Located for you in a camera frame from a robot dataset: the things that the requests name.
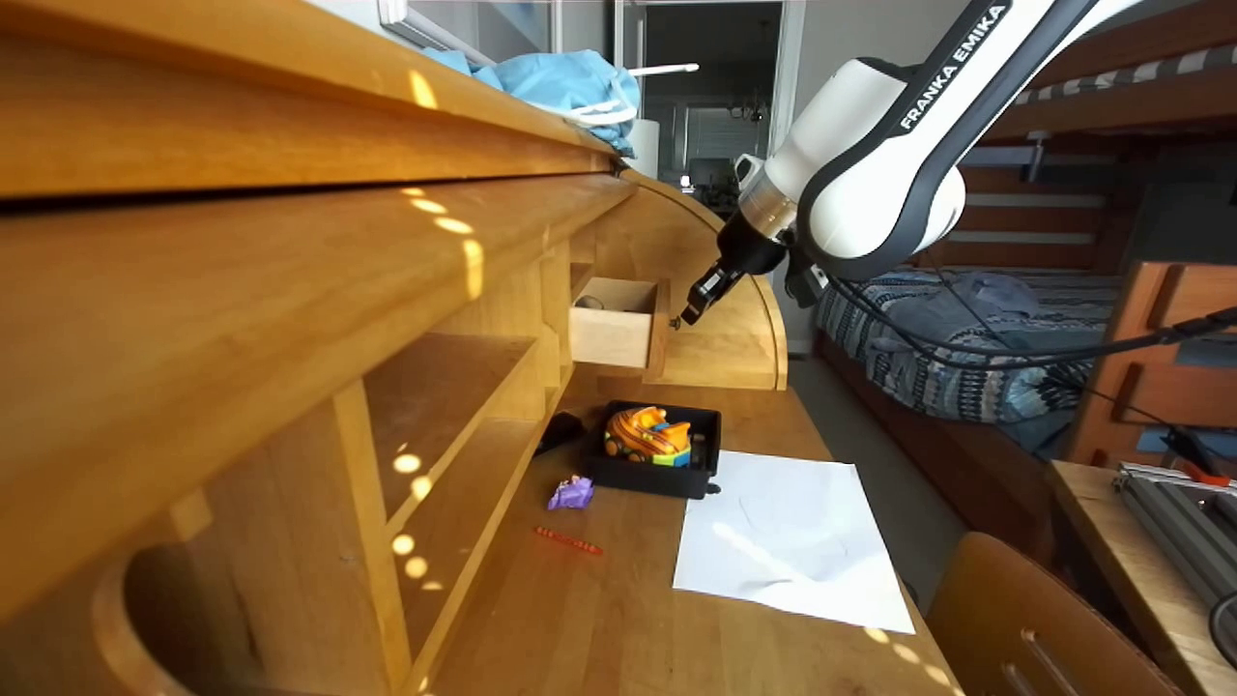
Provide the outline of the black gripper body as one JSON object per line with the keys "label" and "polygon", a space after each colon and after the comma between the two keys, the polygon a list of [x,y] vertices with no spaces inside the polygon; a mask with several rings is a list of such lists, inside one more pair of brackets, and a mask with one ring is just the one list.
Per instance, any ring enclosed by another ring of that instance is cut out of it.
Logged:
{"label": "black gripper body", "polygon": [[719,262],[692,286],[692,300],[717,305],[737,279],[764,275],[781,257],[777,235],[758,230],[746,215],[730,215],[719,230]]}

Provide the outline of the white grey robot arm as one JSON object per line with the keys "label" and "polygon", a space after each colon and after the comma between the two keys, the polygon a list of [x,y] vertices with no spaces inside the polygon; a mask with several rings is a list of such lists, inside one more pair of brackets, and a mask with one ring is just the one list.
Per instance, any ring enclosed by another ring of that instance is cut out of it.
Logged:
{"label": "white grey robot arm", "polygon": [[958,225],[958,162],[986,134],[1231,121],[1235,30],[1235,0],[1172,10],[1146,10],[1146,0],[968,0],[919,63],[842,63],[786,143],[746,170],[682,324],[781,257],[794,257],[798,300],[811,305],[826,281],[919,255]]}

